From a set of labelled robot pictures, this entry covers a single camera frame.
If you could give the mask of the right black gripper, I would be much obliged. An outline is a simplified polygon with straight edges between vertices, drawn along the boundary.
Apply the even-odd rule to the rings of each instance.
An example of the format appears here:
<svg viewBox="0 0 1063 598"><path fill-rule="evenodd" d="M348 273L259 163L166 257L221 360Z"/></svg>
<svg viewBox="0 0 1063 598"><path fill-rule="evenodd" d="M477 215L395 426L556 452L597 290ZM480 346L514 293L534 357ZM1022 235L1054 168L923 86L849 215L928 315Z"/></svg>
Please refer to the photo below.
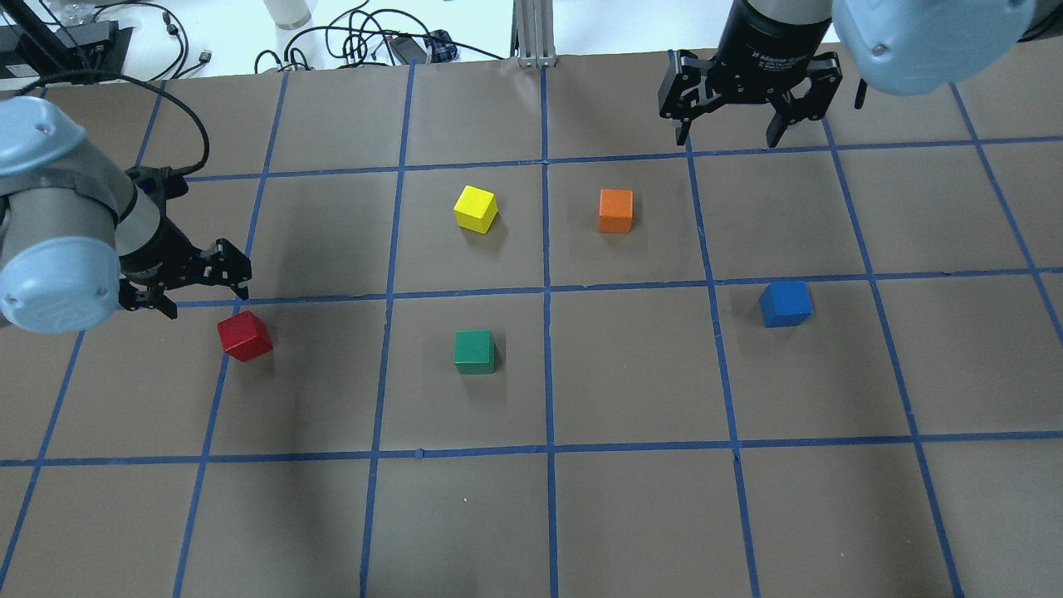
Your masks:
<svg viewBox="0 0 1063 598"><path fill-rule="evenodd" d="M676 146L686 147L691 120L725 105L771 105L766 146L774 149L790 126L820 120L828 112L843 81L838 53L796 61L752 58L736 64L722 54L702 59L687 50L669 58L658 91L658 113L676 121Z"/></svg>

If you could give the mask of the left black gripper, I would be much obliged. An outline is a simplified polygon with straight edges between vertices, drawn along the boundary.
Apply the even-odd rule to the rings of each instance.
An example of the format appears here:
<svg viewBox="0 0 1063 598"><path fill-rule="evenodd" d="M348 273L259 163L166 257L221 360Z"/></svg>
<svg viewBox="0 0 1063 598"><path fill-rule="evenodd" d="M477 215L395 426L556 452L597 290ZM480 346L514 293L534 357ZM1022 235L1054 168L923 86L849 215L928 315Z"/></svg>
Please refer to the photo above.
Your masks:
<svg viewBox="0 0 1063 598"><path fill-rule="evenodd" d="M189 183L170 167L134 167L125 171L135 194L130 197L120 226L144 232L144 241L119 249L118 306L157 311L175 321L178 306L167 291L184 287L226 287L237 298L249 298L253 266L247 254L226 238L196 247L167 215L170 199L189 193Z"/></svg>

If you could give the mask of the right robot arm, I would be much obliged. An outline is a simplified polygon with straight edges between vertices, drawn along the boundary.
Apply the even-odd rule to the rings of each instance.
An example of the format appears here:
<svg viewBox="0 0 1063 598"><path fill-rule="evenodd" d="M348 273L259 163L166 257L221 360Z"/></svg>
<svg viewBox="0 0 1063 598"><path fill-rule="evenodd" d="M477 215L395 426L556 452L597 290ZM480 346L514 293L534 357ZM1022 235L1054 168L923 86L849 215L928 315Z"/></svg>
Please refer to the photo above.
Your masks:
<svg viewBox="0 0 1063 598"><path fill-rule="evenodd" d="M767 147L823 118L843 81L836 31L855 64L854 106L868 88L914 96L984 71L1017 44L1061 34L1059 1L733 1L718 50L669 58L657 106L684 146L694 119L725 105L770 105Z"/></svg>

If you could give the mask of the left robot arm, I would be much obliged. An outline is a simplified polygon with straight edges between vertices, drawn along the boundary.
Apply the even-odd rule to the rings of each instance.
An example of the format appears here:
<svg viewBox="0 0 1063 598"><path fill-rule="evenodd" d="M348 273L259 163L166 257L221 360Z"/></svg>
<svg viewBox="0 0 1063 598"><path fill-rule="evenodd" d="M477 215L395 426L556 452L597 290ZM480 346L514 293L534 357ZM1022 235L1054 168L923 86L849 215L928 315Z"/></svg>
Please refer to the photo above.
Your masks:
<svg viewBox="0 0 1063 598"><path fill-rule="evenodd" d="M123 169L53 103L2 102L2 324L84 331L117 309L178 315L171 289L249 297L250 258L225 238L196 247L167 213L189 191L172 168Z"/></svg>

